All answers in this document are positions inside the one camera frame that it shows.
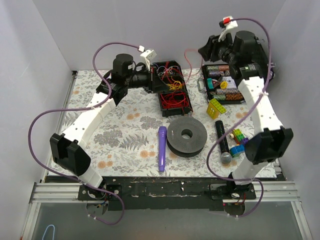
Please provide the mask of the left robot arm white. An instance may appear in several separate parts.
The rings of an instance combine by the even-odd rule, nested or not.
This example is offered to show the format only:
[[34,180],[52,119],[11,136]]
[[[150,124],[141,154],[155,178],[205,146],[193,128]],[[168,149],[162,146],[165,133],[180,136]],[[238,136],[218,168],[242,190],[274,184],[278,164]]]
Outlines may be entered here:
[[151,65],[156,56],[153,49],[140,54],[141,62],[136,70],[133,56],[118,54],[113,60],[112,69],[102,76],[100,85],[85,111],[61,134],[53,134],[49,140],[53,161],[71,172],[84,184],[90,185],[89,194],[95,200],[106,196],[106,187],[101,184],[102,176],[91,166],[91,158],[85,148],[92,134],[106,115],[127,95],[129,89],[142,88],[147,93],[160,93],[168,87]]

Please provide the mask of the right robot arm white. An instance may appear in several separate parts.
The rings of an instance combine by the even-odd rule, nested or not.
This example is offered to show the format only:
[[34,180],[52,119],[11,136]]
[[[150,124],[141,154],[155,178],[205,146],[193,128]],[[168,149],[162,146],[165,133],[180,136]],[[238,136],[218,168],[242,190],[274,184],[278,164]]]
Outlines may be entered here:
[[261,169],[284,155],[294,134],[276,116],[265,90],[271,64],[254,33],[241,30],[234,37],[227,33],[223,40],[211,35],[198,52],[205,61],[228,63],[253,121],[254,136],[244,145],[245,157],[226,186],[227,195],[237,199]]

